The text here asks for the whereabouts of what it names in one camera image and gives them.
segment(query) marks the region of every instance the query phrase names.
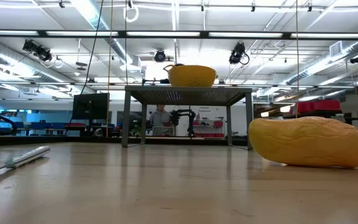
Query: table leg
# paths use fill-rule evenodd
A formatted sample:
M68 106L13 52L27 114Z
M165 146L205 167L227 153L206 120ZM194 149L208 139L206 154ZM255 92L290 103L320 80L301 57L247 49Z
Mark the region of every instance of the table leg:
M142 104L142 138L140 143L144 144L146 142L146 117L147 117L147 105Z
M246 116L247 116L247 142L248 142L248 150L253 149L251 145L251 141L249 140L248 130L249 124L254 119L254 109L252 107L252 95L251 93L246 93Z
M226 107L227 114L227 145L232 146L232 138L231 138L231 107Z
M131 112L131 91L125 91L124 122L122 123L122 146L128 147L129 113Z

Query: colander handle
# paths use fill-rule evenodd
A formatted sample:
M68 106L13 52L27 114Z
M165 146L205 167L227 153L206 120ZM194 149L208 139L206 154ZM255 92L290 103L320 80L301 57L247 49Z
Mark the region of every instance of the colander handle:
M173 67L173 68L175 68L176 66L174 66L174 65L167 65L167 66L165 66L165 67L163 68L163 70L165 70L166 72L168 72L168 71L169 71L169 70L167 70L168 67Z

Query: wooden table surface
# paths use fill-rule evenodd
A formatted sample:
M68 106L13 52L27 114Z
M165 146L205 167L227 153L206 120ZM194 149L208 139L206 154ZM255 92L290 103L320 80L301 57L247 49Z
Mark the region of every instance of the wooden table surface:
M1 146L0 165L37 146ZM226 146L50 146L0 171L0 223L358 223L358 169Z

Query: yellow colander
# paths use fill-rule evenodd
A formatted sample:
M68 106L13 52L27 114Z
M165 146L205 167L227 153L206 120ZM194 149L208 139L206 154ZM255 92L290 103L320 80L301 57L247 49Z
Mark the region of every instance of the yellow colander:
M214 69L201 65L168 65L163 69L174 87L211 87L218 77Z

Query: ventilation duct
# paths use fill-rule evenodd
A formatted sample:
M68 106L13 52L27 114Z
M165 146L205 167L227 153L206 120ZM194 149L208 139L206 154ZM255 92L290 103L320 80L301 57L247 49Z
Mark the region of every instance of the ventilation duct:
M72 5L78 10L78 12L88 21L92 29L96 30L98 28L99 21L99 6L95 3L94 0L70 0ZM103 16L100 18L99 30L110 30L110 27L106 24ZM123 64L131 64L132 57L126 53L124 48L117 39L113 38L110 43L110 38L104 39L108 45L113 49L116 55L119 57L119 60Z
M9 70L19 75L28 76L39 75L44 80L53 80L53 82L75 82L66 76L55 72L50 68L41 67L40 62L36 62L30 58L24 58L23 55L0 44L0 65L10 66ZM94 93L90 88L85 88L87 93Z
M309 77L315 73L323 71L341 60L349 59L357 56L358 54L358 42L354 41L339 41L334 45L330 46L330 52L323 56L307 63L304 67L298 71L294 71L289 74L289 78L281 83L281 85L291 85L298 80ZM264 90L259 90L259 96L271 95L280 88L272 87Z

